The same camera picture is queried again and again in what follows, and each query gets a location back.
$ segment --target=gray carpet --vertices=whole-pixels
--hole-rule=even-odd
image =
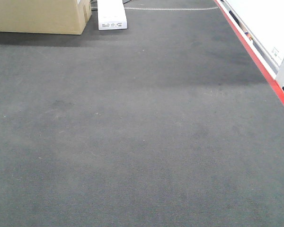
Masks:
[[[284,227],[284,108],[221,12],[126,14],[0,33],[0,227]]]

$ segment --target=red edge strip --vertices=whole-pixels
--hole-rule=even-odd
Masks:
[[[227,22],[230,24],[230,26],[232,27],[233,31],[235,32],[235,34],[237,35],[237,37],[239,38],[239,40],[241,41],[241,43],[243,44],[243,46],[245,47],[245,49],[247,50],[248,54],[251,56],[252,60],[255,62],[255,64],[257,65],[257,67],[259,68],[259,70],[261,71],[261,73],[263,74],[263,76],[265,77],[265,79],[267,80],[267,82],[269,83],[269,85],[271,86],[271,88],[275,91],[276,95],[279,97],[279,99],[281,100],[281,102],[284,105],[284,91],[282,90],[282,88],[279,86],[279,84],[277,83],[277,81],[275,81],[272,76],[270,75],[270,73],[267,71],[267,69],[264,67],[264,65],[262,64],[262,62],[259,60],[259,58],[256,56],[256,54],[252,51],[251,47],[248,45],[248,43],[246,42],[246,40],[243,38],[243,36],[241,35],[241,33],[238,31],[238,29],[235,27],[235,25],[232,23],[232,21],[229,19],[229,17],[227,16],[227,14],[224,12],[224,10],[221,7],[221,3],[218,2],[220,0],[214,0],[215,3],[218,5],[218,7],[220,8],[220,10],[222,11],[224,17],[226,18]]]

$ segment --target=cardboard box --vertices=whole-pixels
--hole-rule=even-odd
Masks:
[[[89,0],[0,0],[0,32],[82,34]]]

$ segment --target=cable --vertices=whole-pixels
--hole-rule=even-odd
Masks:
[[[92,11],[96,11],[97,7],[92,6]],[[209,7],[209,8],[140,8],[140,7],[124,7],[124,9],[129,10],[148,10],[148,11],[205,11],[218,9],[218,7]]]

